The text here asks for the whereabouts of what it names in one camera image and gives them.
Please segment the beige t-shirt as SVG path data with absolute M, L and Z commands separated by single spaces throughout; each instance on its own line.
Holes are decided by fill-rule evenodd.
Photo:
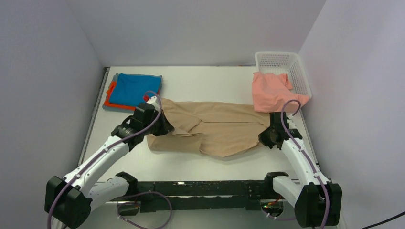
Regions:
M 252 105 L 221 102 L 174 102 L 162 99 L 174 131 L 147 136 L 151 151 L 201 153 L 228 157 L 259 146 L 258 135 L 270 126 L 269 115 Z

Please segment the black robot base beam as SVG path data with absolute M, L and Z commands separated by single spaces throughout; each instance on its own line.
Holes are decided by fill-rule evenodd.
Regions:
M 244 209 L 280 216 L 286 203 L 263 180 L 138 182 L 116 201 L 124 214 L 161 210 Z

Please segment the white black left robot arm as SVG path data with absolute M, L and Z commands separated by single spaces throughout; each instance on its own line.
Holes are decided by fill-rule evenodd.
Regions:
M 147 135 L 162 136 L 174 130 L 167 120 L 159 98 L 152 97 L 136 106 L 132 115 L 111 132 L 102 146 L 76 169 L 63 177 L 53 176 L 46 184 L 44 210 L 47 228 L 56 219 L 66 227 L 76 229 L 99 206 L 115 198 L 132 200 L 142 196 L 138 180 L 119 172 L 106 182 L 97 181 L 119 159 L 126 156 Z

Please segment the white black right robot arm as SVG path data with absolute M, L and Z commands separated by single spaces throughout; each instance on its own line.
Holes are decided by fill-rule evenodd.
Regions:
M 340 221 L 342 189 L 332 183 L 309 156 L 298 129 L 290 128 L 284 112 L 269 114 L 270 126 L 259 134 L 259 142 L 276 147 L 289 160 L 299 184 L 286 172 L 270 172 L 263 192 L 269 198 L 280 194 L 294 208 L 295 219 L 303 227 L 336 226 Z

